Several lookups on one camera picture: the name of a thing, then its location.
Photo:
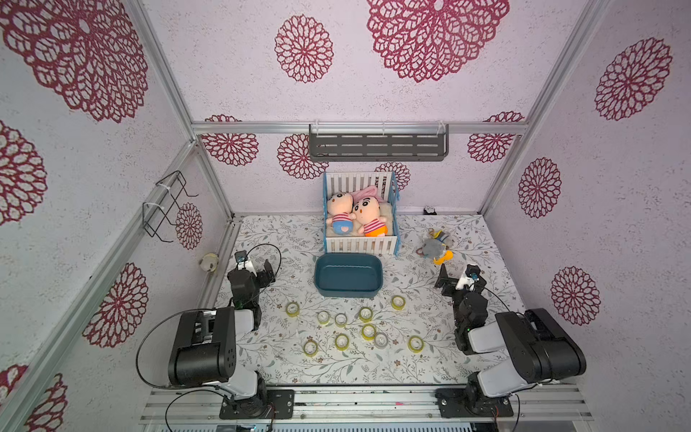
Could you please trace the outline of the clear tape roll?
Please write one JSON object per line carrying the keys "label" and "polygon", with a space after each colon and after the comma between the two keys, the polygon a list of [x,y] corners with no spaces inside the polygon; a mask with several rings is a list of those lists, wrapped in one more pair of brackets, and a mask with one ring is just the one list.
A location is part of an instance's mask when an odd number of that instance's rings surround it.
{"label": "clear tape roll", "polygon": [[385,349],[389,344],[389,339],[386,334],[378,332],[374,337],[374,345],[379,349]]}

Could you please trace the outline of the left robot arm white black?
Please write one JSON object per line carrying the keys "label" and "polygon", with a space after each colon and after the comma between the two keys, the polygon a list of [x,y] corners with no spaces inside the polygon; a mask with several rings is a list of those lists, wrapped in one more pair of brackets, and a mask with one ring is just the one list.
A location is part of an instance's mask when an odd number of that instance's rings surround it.
{"label": "left robot arm white black", "polygon": [[261,374],[241,365],[238,340],[259,329],[260,291],[275,282],[268,261],[261,267],[246,259],[227,275],[232,298],[216,310],[185,311],[179,319],[167,367],[176,388],[203,388],[219,393],[225,411],[238,418],[274,413]]}

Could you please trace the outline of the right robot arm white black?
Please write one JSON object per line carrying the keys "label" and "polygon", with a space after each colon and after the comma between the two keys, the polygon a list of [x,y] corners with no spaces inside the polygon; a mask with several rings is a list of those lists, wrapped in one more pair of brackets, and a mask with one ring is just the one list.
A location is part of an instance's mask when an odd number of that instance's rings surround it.
{"label": "right robot arm white black", "polygon": [[507,360],[472,373],[462,389],[437,390],[435,397],[444,419],[511,418],[516,414],[510,398],[541,383],[585,374],[587,360],[578,344],[543,308],[504,311],[489,318],[487,281],[476,265],[466,266],[462,277],[448,275],[440,266],[435,287],[453,301],[455,344],[466,356],[506,351]]}

